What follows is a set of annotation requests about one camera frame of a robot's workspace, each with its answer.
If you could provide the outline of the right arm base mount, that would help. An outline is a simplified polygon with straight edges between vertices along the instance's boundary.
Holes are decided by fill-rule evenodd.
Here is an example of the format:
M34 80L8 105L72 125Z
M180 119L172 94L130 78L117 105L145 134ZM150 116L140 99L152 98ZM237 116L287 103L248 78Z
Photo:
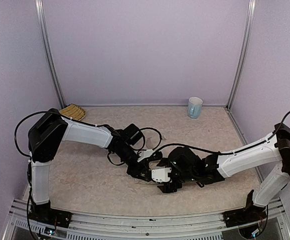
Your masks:
M266 207L258 207L253 202L254 190L247 195L246 205L243 208L228 210L223 213L227 228L240 226L265 219L267 217Z

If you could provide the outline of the beige folding umbrella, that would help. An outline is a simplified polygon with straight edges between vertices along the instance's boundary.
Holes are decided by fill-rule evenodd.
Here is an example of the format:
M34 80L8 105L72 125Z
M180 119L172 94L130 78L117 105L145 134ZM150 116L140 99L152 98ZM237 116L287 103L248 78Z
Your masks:
M161 141L165 140L164 136L162 136L162 139L160 139L159 136L153 136L148 135L145 137L145 146L140 150L140 152L146 151L146 150L153 150L157 149L159 145L161 144ZM153 185L153 182L146 182L144 180L136 179L134 182L138 185Z

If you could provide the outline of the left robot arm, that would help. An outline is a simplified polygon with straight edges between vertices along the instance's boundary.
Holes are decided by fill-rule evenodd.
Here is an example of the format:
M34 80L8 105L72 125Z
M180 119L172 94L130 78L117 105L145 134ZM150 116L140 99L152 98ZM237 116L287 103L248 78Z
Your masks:
M54 159L61 142L90 144L116 154L123 164L127 164L127 174L133 178L151 181L149 164L145 161L153 152L145 151L138 155L133 148L143 134L135 125L125 129L114 129L103 124L95 125L61 116L51 108L28 132L28 181L31 185L31 200L37 206L50 204L48 180L51 161Z

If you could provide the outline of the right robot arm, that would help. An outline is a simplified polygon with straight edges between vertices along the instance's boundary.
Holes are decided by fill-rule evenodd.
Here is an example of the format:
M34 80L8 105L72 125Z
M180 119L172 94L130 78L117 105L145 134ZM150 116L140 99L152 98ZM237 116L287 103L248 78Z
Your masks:
M290 128L283 123L275 125L273 133L243 148L203 159L188 147L179 146L160 161L162 168L152 170L151 176L163 193L173 193L185 182L204 187L268 163L276 165L261 185L249 193L245 207L263 209L290 181Z

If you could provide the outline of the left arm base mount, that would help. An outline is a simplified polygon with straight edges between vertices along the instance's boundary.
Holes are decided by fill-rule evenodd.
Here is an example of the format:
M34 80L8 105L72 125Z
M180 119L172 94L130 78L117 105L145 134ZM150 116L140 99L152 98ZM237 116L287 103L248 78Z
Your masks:
M41 205L30 204L29 218L40 223L69 228L71 217L72 213L69 211L51 208L50 201Z

